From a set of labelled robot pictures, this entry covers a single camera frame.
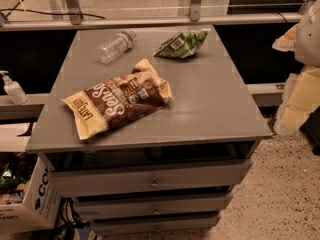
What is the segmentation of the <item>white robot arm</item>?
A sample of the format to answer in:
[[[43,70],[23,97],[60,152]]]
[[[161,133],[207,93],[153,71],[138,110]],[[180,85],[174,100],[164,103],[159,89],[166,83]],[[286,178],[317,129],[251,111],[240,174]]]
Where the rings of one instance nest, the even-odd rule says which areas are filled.
[[[298,24],[294,53],[297,61],[320,66],[320,0],[313,3]]]

